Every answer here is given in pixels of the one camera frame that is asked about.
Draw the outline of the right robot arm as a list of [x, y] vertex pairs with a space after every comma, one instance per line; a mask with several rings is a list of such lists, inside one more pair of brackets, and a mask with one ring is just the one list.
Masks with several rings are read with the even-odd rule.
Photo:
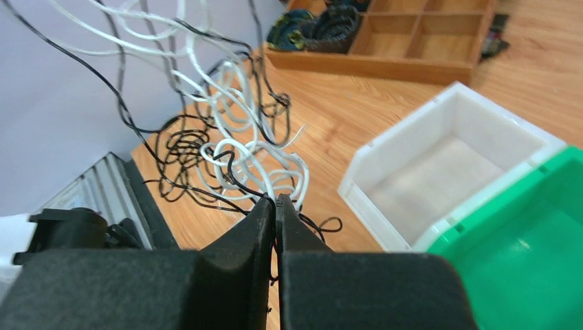
[[272, 257], [282, 329], [476, 329], [461, 279], [427, 253], [340, 253], [287, 195], [261, 197], [202, 250], [143, 248], [93, 210], [1, 221], [17, 272], [2, 329], [264, 329]]

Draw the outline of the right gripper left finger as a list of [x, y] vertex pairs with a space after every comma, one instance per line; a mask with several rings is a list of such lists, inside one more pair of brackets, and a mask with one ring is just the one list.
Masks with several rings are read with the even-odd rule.
[[2, 329], [264, 329], [275, 207], [202, 250], [53, 249], [1, 303]]

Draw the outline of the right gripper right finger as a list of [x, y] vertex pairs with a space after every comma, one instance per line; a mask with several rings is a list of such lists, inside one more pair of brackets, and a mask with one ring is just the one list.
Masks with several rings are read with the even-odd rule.
[[476, 329], [461, 278], [428, 253], [334, 252], [276, 201], [282, 329]]

